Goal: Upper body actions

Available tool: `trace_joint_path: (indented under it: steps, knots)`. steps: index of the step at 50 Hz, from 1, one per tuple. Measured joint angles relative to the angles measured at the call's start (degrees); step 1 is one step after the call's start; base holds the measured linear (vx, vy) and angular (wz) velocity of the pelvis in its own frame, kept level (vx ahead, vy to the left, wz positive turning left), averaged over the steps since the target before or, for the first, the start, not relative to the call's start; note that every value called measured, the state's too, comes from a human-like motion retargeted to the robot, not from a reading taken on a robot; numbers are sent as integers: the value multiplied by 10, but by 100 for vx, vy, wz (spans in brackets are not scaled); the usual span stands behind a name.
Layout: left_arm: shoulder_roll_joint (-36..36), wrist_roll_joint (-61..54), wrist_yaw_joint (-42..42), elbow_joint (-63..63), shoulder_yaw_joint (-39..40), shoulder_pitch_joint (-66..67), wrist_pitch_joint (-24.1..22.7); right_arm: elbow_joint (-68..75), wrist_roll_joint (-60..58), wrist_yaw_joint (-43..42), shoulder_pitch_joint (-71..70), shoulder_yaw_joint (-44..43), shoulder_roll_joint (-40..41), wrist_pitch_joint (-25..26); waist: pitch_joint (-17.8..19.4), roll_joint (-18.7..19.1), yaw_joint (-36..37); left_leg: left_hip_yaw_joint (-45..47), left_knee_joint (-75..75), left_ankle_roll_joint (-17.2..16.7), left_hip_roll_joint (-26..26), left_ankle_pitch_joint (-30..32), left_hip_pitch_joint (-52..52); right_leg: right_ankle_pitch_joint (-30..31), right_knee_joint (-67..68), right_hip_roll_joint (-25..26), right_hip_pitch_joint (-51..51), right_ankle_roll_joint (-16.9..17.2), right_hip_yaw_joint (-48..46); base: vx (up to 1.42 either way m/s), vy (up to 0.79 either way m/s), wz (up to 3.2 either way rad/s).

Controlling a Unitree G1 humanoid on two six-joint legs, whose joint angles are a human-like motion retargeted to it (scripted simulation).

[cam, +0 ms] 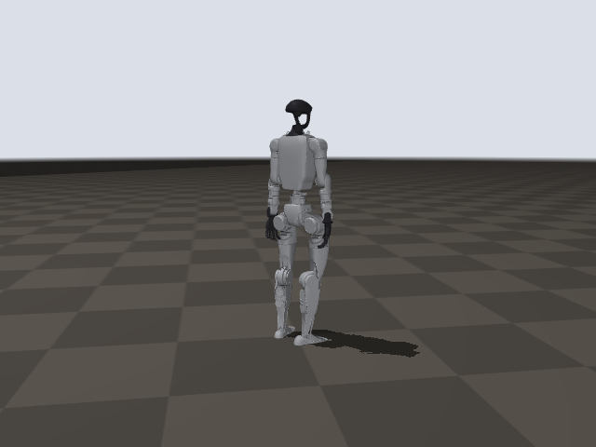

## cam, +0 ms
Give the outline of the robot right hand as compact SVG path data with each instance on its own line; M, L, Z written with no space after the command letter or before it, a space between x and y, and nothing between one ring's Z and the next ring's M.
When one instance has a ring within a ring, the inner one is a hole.
M328 243L328 238L331 234L331 224L332 224L331 218L332 218L332 216L329 212L326 212L324 214L324 220L322 221L325 224L324 235L323 235L324 242L321 245L318 245L318 249L322 249Z

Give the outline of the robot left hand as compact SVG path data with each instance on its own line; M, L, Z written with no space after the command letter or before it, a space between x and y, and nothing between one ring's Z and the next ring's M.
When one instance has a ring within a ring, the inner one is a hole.
M268 208L267 208L267 217L269 217L269 219L268 219L268 220L267 220L267 222L266 222L266 226L265 226L265 227L266 227L266 229L265 229L265 235L266 235L266 237L267 237L267 238L270 238L271 240L273 240L273 239L274 239L274 240L281 239L281 238L278 236L278 230L275 228L275 226L274 226L274 224L273 224L273 220L274 220L274 218L275 218L277 215L278 215L278 214L276 214L276 215L271 215L271 214L270 214L270 207L268 207ZM268 236L268 229L269 229L269 236ZM272 231L271 231L271 230L272 230ZM280 231L280 232L283 232L283 231ZM277 237L277 238L275 237L275 233L276 233L276 237ZM272 237L273 237L273 238L272 238Z

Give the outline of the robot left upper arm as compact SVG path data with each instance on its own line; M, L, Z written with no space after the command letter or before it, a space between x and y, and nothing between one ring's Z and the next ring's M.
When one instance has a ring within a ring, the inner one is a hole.
M278 176L278 140L279 138L276 138L270 143L270 181L271 183L281 184L281 180Z

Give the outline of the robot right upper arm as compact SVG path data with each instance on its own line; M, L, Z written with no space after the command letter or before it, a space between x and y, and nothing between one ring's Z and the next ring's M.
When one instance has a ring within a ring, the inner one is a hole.
M325 187L325 176L327 175L327 149L328 144L325 140L320 138L308 138L308 145L311 152L314 154L314 163L317 177L315 184L318 187Z

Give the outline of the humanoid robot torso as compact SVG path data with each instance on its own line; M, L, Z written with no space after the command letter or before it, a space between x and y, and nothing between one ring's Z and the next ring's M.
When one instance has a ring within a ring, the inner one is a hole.
M278 176L283 189L293 190L290 204L284 205L284 221L287 225L301 227L305 213L312 212L311 204L305 203L307 193L300 190L311 189L316 177L314 154L308 145L308 138L315 137L304 131L303 135L287 134L278 140Z

